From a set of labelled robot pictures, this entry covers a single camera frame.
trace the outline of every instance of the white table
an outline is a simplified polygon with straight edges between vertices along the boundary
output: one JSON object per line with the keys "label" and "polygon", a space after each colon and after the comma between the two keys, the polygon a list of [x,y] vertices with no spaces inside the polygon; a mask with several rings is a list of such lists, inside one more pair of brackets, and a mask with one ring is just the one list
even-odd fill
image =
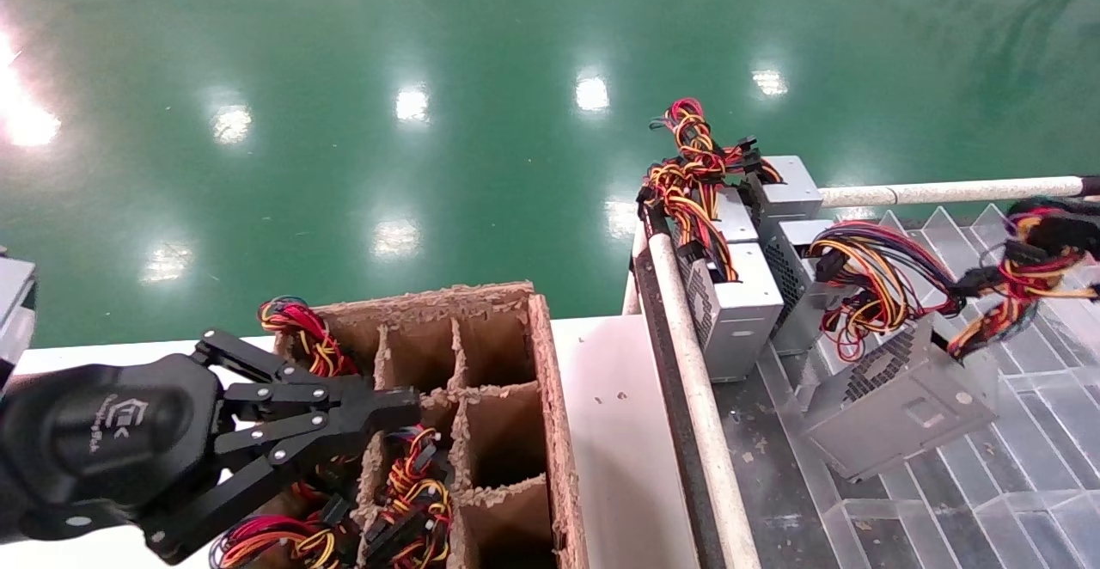
{"label": "white table", "polygon": [[[697,567],[649,335],[641,316],[552,322],[565,411],[580,477],[581,511],[592,569]],[[246,341],[271,349],[271,337]],[[194,341],[31,350],[15,373],[89,363],[135,365]],[[242,379],[216,370],[223,382]],[[200,551],[180,567],[207,567]],[[0,567],[160,569],[141,530],[119,527],[67,541],[0,546]]]}

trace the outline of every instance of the clear plastic tray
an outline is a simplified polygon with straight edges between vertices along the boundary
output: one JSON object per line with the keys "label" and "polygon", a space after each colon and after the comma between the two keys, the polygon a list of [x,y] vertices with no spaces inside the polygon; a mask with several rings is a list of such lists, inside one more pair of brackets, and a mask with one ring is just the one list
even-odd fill
{"label": "clear plastic tray", "polygon": [[[883,225],[901,228],[892,214]],[[960,228],[943,208],[909,232],[958,274],[998,259],[1003,217],[990,206]],[[1084,267],[1066,287],[1100,281]],[[992,300],[967,307],[957,327]],[[829,349],[826,365],[838,369]],[[839,480],[799,437],[801,408],[781,361],[760,373],[842,569],[1100,569],[1100,307],[1043,303],[1035,322],[992,347],[1000,418],[989,428],[859,484]]]}

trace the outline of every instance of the cardboard box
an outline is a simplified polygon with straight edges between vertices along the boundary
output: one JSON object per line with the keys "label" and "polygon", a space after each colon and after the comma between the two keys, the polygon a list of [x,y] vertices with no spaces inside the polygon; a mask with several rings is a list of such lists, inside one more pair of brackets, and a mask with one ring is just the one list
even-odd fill
{"label": "cardboard box", "polygon": [[[546,299],[529,283],[318,307],[375,389],[415,386],[454,470],[448,569],[586,569],[576,469]],[[295,358],[290,339],[276,352]],[[375,437],[353,517],[378,512],[392,461]]]}

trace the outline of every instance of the silver power supply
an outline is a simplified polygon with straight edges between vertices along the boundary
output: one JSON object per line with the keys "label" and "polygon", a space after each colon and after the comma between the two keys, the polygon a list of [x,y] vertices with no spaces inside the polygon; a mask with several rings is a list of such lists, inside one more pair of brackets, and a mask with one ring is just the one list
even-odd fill
{"label": "silver power supply", "polygon": [[765,247],[765,256],[783,295],[783,311],[771,342],[780,357],[809,352],[822,336],[825,311],[851,296],[855,286],[833,287],[814,281],[816,259],[805,259],[806,249],[833,221],[781,221]]}
{"label": "silver power supply", "polygon": [[862,481],[997,418],[997,361],[979,351],[964,366],[934,326],[954,333],[927,315],[814,392],[804,433],[840,477]]}
{"label": "silver power supply", "polygon": [[711,382],[744,380],[782,310],[783,302],[760,247],[728,245],[737,282],[714,283],[705,259],[680,260],[688,306]]}
{"label": "silver power supply", "polygon": [[779,172],[783,182],[763,185],[757,176],[749,177],[758,212],[754,215],[761,241],[774,236],[779,221],[816,219],[822,207],[822,194],[810,177],[802,158],[796,156],[765,157]]}

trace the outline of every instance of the power supply fan grille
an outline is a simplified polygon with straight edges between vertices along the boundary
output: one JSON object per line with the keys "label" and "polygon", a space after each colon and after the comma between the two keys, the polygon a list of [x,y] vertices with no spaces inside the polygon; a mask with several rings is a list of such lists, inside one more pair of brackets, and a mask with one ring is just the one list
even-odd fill
{"label": "power supply fan grille", "polygon": [[711,305],[708,288],[711,275],[703,271],[693,271],[688,262],[680,258],[680,273],[684,277],[684,294],[688,296],[688,307],[691,309],[692,321],[695,325],[695,337],[700,344],[705,344],[714,329],[714,308]]}
{"label": "power supply fan grille", "polygon": [[913,332],[904,330],[864,355],[851,370],[845,400],[855,402],[898,375],[913,354]]}
{"label": "power supply fan grille", "polygon": [[782,325],[802,296],[801,280],[795,273],[795,271],[801,270],[801,266],[791,266],[790,262],[787,261],[787,254],[777,243],[778,240],[778,238],[772,239],[763,248],[765,260],[768,261],[771,274],[776,277],[776,283],[779,286],[779,294],[783,297],[783,310],[779,311],[777,327]]}

